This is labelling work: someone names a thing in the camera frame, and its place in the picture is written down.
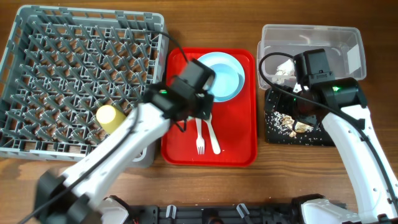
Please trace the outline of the large light blue plate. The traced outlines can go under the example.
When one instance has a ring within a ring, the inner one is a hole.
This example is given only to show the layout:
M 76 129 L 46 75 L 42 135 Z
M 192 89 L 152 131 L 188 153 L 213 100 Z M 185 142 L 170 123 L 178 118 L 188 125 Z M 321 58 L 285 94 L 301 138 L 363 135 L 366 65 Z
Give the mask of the large light blue plate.
M 224 53 L 224 52 L 210 52 L 208 54 L 202 55 L 201 57 L 198 58 L 198 61 L 206 65 L 207 67 L 210 67 L 211 65 L 217 64 L 217 63 L 224 63 L 228 64 L 229 66 L 233 67 L 238 75 L 239 75 L 239 87 L 236 92 L 237 96 L 239 92 L 243 89 L 244 82 L 245 82 L 245 72 L 243 69 L 243 66 L 240 64 L 240 62 L 234 58 L 232 55 Z

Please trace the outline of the small light blue bowl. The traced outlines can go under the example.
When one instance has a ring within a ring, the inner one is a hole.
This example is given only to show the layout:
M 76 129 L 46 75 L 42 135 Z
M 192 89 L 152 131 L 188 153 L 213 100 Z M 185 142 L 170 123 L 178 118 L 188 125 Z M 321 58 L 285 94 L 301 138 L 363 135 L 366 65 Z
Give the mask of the small light blue bowl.
M 210 68 L 215 72 L 215 79 L 210 93 L 215 97 L 214 101 L 228 101 L 235 97 L 239 87 L 239 75 L 237 71 L 224 63 L 211 65 Z

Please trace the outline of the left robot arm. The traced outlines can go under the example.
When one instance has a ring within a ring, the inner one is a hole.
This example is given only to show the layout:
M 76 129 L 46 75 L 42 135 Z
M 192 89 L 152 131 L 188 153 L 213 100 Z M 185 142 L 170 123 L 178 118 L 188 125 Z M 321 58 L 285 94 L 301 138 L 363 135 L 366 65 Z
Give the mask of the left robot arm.
M 124 223 L 127 208 L 105 195 L 143 149 L 188 117 L 208 119 L 215 72 L 193 59 L 171 85 L 151 84 L 117 129 L 60 176 L 47 171 L 37 183 L 32 217 L 41 223 Z

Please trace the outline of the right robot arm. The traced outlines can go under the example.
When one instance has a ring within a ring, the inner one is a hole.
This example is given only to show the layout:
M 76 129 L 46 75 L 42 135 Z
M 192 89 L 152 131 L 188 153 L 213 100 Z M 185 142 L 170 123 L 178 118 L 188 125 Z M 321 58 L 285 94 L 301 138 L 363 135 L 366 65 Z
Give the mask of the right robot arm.
M 301 89 L 269 84 L 269 110 L 307 125 L 321 124 L 334 142 L 354 189 L 354 213 L 312 195 L 296 198 L 294 223 L 397 223 L 397 178 L 371 122 L 368 101 L 354 78 L 335 78 L 323 49 L 291 56 Z

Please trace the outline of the white plastic spoon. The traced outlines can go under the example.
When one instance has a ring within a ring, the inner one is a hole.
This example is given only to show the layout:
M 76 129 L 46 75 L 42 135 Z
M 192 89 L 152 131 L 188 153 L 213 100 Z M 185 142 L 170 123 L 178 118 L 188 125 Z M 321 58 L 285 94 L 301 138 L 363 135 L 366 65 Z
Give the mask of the white plastic spoon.
M 209 135 L 210 135 L 210 141 L 211 141 L 212 150 L 213 150 L 214 154 L 220 154 L 221 153 L 221 148 L 220 148 L 220 145 L 218 143 L 216 134 L 214 132 L 211 120 L 212 120 L 212 114 L 210 114 L 209 118 L 205 120 L 205 123 L 208 126 L 208 131 L 209 131 Z

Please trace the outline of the yellow cup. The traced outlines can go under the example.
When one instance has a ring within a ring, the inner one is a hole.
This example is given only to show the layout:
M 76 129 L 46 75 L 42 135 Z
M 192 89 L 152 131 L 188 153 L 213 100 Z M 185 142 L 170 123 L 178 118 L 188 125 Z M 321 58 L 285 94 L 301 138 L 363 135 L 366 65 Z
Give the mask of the yellow cup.
M 108 134 L 112 134 L 126 119 L 124 113 L 111 105 L 103 105 L 96 112 L 96 119 Z

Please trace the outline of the white plastic fork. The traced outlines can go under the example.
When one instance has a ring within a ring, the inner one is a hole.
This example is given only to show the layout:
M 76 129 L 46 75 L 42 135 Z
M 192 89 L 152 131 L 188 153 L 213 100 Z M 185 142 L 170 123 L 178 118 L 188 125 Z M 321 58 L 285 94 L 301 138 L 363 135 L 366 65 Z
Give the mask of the white plastic fork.
M 202 136 L 202 121 L 198 118 L 195 119 L 196 127 L 197 127 L 197 140 L 196 147 L 199 155 L 203 155 L 205 153 L 205 140 Z

